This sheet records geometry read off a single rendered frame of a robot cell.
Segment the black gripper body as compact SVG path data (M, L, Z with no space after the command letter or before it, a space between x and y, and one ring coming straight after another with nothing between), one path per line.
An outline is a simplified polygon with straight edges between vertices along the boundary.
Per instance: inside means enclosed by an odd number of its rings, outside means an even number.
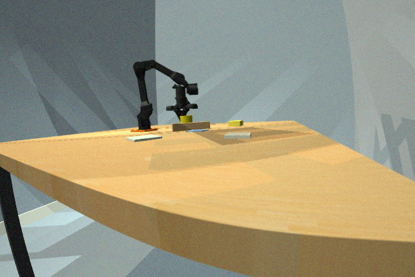
M166 107L166 111L171 111L171 110L189 110L189 109L197 109L198 105L197 104L186 104L186 96L185 95L177 95L175 97L176 99L176 106L167 106Z

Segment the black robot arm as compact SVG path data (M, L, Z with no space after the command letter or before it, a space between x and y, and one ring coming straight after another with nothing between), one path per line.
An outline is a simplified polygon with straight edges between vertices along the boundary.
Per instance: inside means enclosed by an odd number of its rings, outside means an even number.
M138 86L139 86L139 95L141 98L141 112L137 115L138 119L138 127L139 130L150 130L150 121L149 116L152 114L153 108L152 104L149 103L147 97L147 88L145 84L145 71L149 69L157 69L161 73L170 77L175 83L179 84L172 87L176 89L176 96L177 95L185 95L185 88L186 92L189 95L198 95L198 87L196 84L188 84L185 76L181 73L172 71L165 66L159 64L155 60L147 60L145 62L136 62L133 65L134 72L136 73L136 77L138 79ZM183 86L182 86L183 85Z

